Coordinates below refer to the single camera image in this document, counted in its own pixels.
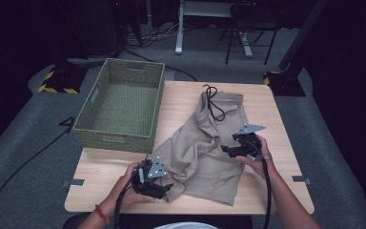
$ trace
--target light wood surface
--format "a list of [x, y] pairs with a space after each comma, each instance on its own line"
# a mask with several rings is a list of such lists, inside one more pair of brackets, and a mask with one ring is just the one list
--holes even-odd
[[[200, 93], [205, 90], [204, 82], [166, 81], [160, 107], [154, 148], [180, 128], [193, 114]], [[301, 176], [293, 148], [275, 105], [272, 92], [264, 85], [208, 83], [219, 92], [244, 95], [244, 108], [249, 123], [265, 125], [266, 130], [257, 132], [267, 139], [278, 172], [311, 214], [314, 205], [304, 182], [293, 182], [293, 176]], [[85, 148], [82, 151], [74, 178], [85, 179], [82, 187], [72, 186], [65, 208], [70, 212], [89, 212], [94, 204], [100, 203], [127, 166], [141, 161], [145, 155]], [[136, 204], [125, 213], [143, 214], [240, 214], [257, 215], [266, 213], [267, 189], [252, 168], [246, 166], [238, 185], [234, 206], [216, 203], [202, 198], [181, 195], [172, 202], [157, 199], [152, 204]]]

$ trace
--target storage bin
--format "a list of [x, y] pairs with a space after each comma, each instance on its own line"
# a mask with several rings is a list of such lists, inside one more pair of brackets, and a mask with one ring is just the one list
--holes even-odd
[[164, 70], [162, 63], [107, 59], [73, 127], [82, 146], [150, 154]]

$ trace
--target person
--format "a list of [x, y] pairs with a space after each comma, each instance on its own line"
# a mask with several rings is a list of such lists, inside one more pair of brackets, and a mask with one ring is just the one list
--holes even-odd
[[[272, 195], [274, 197], [277, 214], [282, 228], [320, 228], [314, 218], [305, 210], [294, 193], [281, 177], [273, 162], [272, 154], [264, 137], [257, 136], [261, 142], [261, 153], [267, 161]], [[260, 161], [253, 161], [245, 156], [235, 158], [239, 162], [252, 167], [261, 177], [265, 178], [263, 166]], [[127, 184], [134, 169], [139, 162], [129, 165], [124, 176], [120, 177], [113, 186], [109, 195], [97, 206], [97, 209], [79, 225], [79, 229], [105, 228], [107, 220], [114, 214], [114, 206], [122, 189]], [[137, 194], [133, 189], [128, 189], [121, 203], [121, 210], [127, 209], [135, 203], [153, 203], [154, 198]]]

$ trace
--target gray carpet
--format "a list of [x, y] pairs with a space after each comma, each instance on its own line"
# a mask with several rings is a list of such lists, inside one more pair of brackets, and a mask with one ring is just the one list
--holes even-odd
[[[297, 30], [278, 33], [268, 65], [263, 65], [267, 49], [254, 48], [254, 58], [246, 58], [240, 47], [233, 48], [230, 63], [225, 65], [228, 35], [218, 41], [220, 34], [216, 28], [187, 31], [181, 55], [174, 54], [175, 36], [132, 51], [190, 73], [198, 81], [262, 84], [262, 74], [277, 70]], [[263, 37], [267, 41], [269, 34]], [[119, 58], [142, 60], [126, 52]], [[0, 137], [0, 186], [66, 129], [58, 124], [78, 115], [100, 71], [100, 67], [88, 71], [81, 94], [38, 93], [50, 68], [30, 80], [32, 98]], [[173, 70], [168, 70], [168, 79], [191, 80]], [[308, 189], [315, 205], [313, 216], [323, 228], [366, 229], [366, 201], [361, 187], [312, 98], [309, 75], [304, 71], [299, 80], [306, 97], [276, 97], [275, 101], [301, 171], [312, 182]], [[64, 180], [72, 179], [81, 150], [77, 138], [70, 133], [28, 163], [0, 194], [0, 228], [61, 228], [66, 219], [75, 215], [64, 209], [68, 189], [61, 186]], [[262, 228], [264, 216], [253, 219], [254, 228]], [[280, 228], [277, 216], [272, 216], [270, 228]]]

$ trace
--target red bracelet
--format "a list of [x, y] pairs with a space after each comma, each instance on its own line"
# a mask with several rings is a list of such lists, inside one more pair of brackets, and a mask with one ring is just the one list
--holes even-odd
[[108, 217], [106, 217], [103, 213], [102, 210], [99, 208], [99, 205], [95, 205], [96, 206], [96, 212], [97, 214], [99, 214], [100, 218], [104, 219], [106, 221], [106, 224], [110, 224], [110, 219]]

